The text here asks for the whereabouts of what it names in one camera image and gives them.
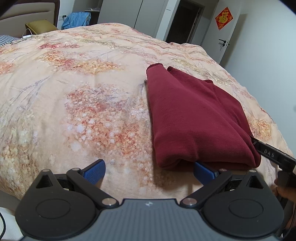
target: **red garment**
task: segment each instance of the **red garment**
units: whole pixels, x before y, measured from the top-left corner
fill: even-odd
[[[211,80],[154,64],[147,69],[147,83],[159,167],[182,170],[186,161],[216,169],[260,165],[241,104]]]

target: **black cable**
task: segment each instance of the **black cable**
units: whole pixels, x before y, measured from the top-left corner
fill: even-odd
[[[69,16],[66,16],[66,17],[65,17],[65,20],[64,20],[64,19],[63,19],[63,20],[64,20],[64,22],[65,22],[67,18],[68,18],[68,20],[69,20],[70,28],[72,28],[71,23],[70,23],[70,18],[69,18]]]
[[[6,231],[6,223],[5,223],[5,220],[4,220],[3,216],[2,216],[2,213],[0,213],[0,217],[1,217],[2,222],[3,222],[3,231],[2,231],[2,233],[0,235],[0,240],[1,240],[3,238],[3,236],[4,236],[4,234],[5,234],[5,231]]]
[[[288,230],[288,232],[285,234],[285,236],[283,236],[283,238],[282,238],[281,240],[285,240],[285,238],[288,237],[289,233],[290,233],[291,230],[292,230],[292,227],[293,227],[293,224],[294,224],[295,218],[296,218],[296,207],[295,207],[295,209],[294,209],[293,218],[292,218],[292,222],[291,222],[291,224],[290,224],[289,230]]]

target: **headboard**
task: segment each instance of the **headboard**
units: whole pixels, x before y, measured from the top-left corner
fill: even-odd
[[[0,35],[22,37],[25,23],[46,19],[57,26],[59,0],[18,0],[0,17]]]

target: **white sleeve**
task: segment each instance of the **white sleeve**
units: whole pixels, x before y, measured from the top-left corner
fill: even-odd
[[[1,239],[1,241],[19,241],[23,238],[23,235],[20,231],[20,228],[17,225],[17,222],[15,221],[15,217],[13,213],[6,208],[0,207],[0,212],[4,217],[5,224],[6,224],[6,231]],[[0,234],[3,231],[3,222],[0,218]]]

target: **logo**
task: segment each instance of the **logo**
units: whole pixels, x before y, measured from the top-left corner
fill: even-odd
[[[153,202],[146,202],[145,205],[148,206],[148,207],[150,207],[150,206],[153,205]]]

